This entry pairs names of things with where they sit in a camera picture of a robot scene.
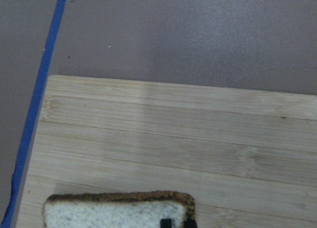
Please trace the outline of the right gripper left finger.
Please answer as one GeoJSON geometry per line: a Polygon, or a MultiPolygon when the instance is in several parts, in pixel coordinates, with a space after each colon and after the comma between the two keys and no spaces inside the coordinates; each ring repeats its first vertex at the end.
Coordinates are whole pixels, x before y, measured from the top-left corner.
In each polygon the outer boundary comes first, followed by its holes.
{"type": "Polygon", "coordinates": [[[172,228],[172,219],[161,219],[160,228],[172,228]]]}

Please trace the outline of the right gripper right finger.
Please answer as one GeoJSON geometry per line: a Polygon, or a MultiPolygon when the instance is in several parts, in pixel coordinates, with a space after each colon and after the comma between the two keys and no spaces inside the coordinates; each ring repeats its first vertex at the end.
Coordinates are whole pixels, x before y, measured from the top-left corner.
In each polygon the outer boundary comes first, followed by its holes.
{"type": "Polygon", "coordinates": [[[197,222],[192,219],[187,219],[184,222],[184,228],[197,228],[197,222]]]}

